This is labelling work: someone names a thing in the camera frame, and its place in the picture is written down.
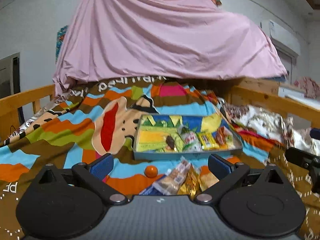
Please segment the air conditioner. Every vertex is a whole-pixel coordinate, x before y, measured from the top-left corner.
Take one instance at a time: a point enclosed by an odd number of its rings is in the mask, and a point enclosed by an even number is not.
[[[261,22],[261,29],[270,37],[276,49],[290,57],[297,58],[300,56],[301,51],[298,39],[285,28],[274,21],[267,20]]]

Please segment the orange ball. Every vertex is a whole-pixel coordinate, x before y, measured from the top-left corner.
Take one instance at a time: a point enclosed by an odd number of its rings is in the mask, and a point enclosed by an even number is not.
[[[144,170],[144,174],[148,177],[148,178],[154,178],[155,176],[158,175],[158,169],[156,166],[153,165],[149,165],[145,168]]]

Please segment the wooden bed frame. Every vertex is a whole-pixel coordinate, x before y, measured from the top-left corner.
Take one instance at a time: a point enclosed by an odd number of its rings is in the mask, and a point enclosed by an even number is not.
[[[288,113],[295,114],[311,121],[311,127],[320,128],[319,110],[278,96],[279,87],[284,86],[282,83],[246,78],[232,82],[207,82],[206,84],[209,87],[218,87],[215,92],[218,96],[225,98],[228,103],[262,106],[270,111],[280,113],[283,117],[286,117]],[[14,128],[20,126],[19,107],[32,103],[33,112],[36,113],[41,108],[40,99],[49,96],[51,100],[53,94],[54,85],[48,85],[0,99],[0,138],[5,140],[14,131],[11,129],[12,126]]]

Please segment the colorful blanket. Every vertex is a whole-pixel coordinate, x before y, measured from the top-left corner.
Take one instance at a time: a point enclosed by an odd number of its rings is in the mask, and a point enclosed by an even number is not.
[[[26,188],[46,163],[71,168],[91,163],[109,152],[114,169],[104,182],[126,195],[138,194],[161,177],[177,161],[154,161],[157,177],[150,179],[144,169],[150,163],[133,158],[137,120],[142,113],[220,115],[217,98],[210,90],[196,90],[181,81],[162,76],[117,78],[74,87],[69,96],[49,107],[22,132],[0,145],[0,239],[21,239],[23,232],[15,208]],[[254,168],[276,163],[288,175],[307,209],[301,236],[317,239],[320,222],[319,195],[311,192],[308,172],[284,158],[279,143],[234,127],[244,143],[243,154],[223,155]],[[208,173],[207,159],[192,161]]]

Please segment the black cable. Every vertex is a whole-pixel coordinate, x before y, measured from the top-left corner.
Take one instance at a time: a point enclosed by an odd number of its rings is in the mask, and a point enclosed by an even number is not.
[[[14,128],[14,130],[13,131],[15,131],[16,130],[16,128],[12,125],[12,126],[10,126],[10,134],[12,134],[12,132],[11,132],[11,127],[13,127]]]

